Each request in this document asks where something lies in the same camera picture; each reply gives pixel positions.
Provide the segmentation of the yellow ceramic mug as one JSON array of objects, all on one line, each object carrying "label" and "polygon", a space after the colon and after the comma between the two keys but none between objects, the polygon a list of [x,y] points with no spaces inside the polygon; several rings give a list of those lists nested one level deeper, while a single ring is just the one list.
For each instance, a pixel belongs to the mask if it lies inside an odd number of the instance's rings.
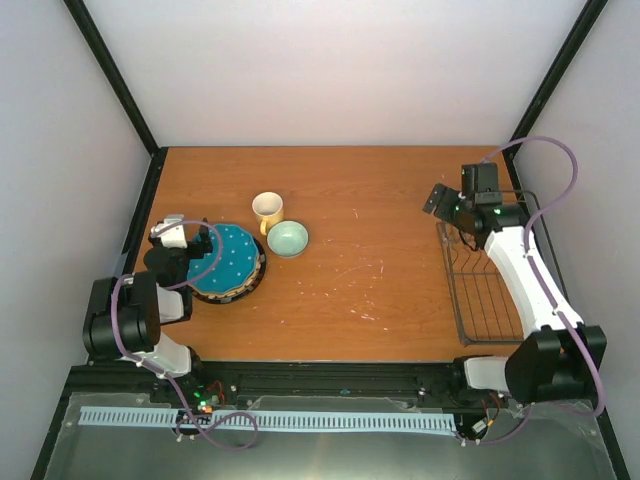
[{"label": "yellow ceramic mug", "polygon": [[252,201],[252,210],[263,236],[267,236],[270,229],[284,219],[283,199],[275,192],[258,194]]}]

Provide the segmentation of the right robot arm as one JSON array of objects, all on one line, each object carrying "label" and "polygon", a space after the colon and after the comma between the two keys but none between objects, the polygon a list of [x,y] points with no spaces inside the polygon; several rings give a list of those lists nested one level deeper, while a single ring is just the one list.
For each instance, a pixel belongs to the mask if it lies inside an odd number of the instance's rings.
[{"label": "right robot arm", "polygon": [[460,189],[436,184],[423,210],[474,240],[502,277],[521,322],[524,339],[510,356],[463,360],[464,386],[523,404],[589,399],[601,413],[606,336],[599,326],[586,325],[560,291],[528,215],[505,201],[497,165],[464,165]]}]

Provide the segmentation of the pale green ceramic bowl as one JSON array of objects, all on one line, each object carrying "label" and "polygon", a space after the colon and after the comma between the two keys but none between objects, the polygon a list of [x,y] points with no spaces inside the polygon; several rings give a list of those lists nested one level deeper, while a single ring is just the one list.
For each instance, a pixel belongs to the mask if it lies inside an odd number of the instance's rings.
[{"label": "pale green ceramic bowl", "polygon": [[297,221],[282,221],[271,228],[267,235],[270,250],[282,258],[299,256],[309,244],[306,227]]}]

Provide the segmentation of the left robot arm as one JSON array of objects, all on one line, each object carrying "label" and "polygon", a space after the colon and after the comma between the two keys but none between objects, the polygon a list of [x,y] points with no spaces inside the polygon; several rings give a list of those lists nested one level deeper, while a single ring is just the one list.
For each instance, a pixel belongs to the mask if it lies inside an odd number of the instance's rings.
[{"label": "left robot arm", "polygon": [[208,254],[218,261],[222,241],[211,239],[217,231],[205,219],[195,223],[198,234],[189,240],[188,224],[180,216],[165,218],[151,228],[144,271],[93,283],[83,344],[93,360],[129,361],[160,379],[174,378],[174,392],[193,403],[208,390],[201,360],[193,348],[165,335],[162,327],[190,319],[190,262]]}]

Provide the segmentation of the dark wire dish rack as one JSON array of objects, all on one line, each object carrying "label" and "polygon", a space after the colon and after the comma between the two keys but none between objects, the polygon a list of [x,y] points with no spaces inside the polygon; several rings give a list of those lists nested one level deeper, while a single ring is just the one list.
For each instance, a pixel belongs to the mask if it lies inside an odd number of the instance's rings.
[{"label": "dark wire dish rack", "polygon": [[438,219],[454,318],[465,345],[517,344],[544,328],[563,330],[580,317],[568,305],[536,247],[528,216],[518,203],[473,204],[460,199],[483,220],[479,235],[463,233]]}]

